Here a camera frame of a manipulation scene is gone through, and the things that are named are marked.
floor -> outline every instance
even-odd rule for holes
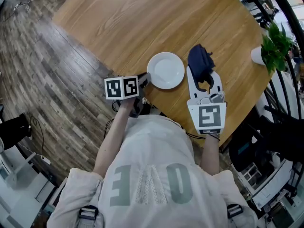
[[[6,2],[0,11],[3,118],[25,113],[38,119],[43,136],[33,125],[32,141],[21,144],[49,158],[50,166],[39,157],[34,162],[60,182],[73,167],[93,168],[105,125],[114,117],[104,92],[104,78],[112,72],[52,22],[65,0],[35,0],[12,15],[20,1],[28,0]],[[194,151],[199,163],[202,149],[194,145]],[[220,156],[221,170],[230,164],[227,154]]]

wooden table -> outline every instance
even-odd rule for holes
[[[150,58],[163,51],[178,55],[185,67],[194,45],[213,52],[214,70],[228,103],[221,143],[244,120],[270,80],[266,68],[251,61],[251,50],[262,41],[261,30],[239,0],[67,0],[54,22],[117,75],[146,72]],[[172,90],[150,85],[146,96],[196,134],[187,107],[186,74]]]

person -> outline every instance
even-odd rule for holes
[[[122,101],[93,171],[71,169],[47,227],[255,227],[232,172],[219,172],[218,139],[206,136],[199,167],[178,123],[129,118],[133,102]],[[229,205],[243,213],[228,219]]]

white plate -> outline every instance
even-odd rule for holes
[[[153,56],[147,72],[151,74],[151,82],[160,89],[172,89],[178,86],[185,76],[182,60],[171,52],[161,52]]]

strap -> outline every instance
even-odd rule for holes
[[[238,204],[230,204],[227,207],[227,211],[229,228],[257,227],[257,215],[250,207],[244,207]]]
[[[104,217],[98,211],[98,199],[101,193],[101,188],[103,181],[101,181],[97,188],[96,193],[92,197],[88,206],[84,206],[80,209],[78,213],[78,225],[77,228],[103,228],[104,227]]]
[[[78,218],[80,219],[78,227],[93,228],[97,215],[98,215],[98,208],[96,208],[95,206],[88,205],[82,207],[78,214]]]

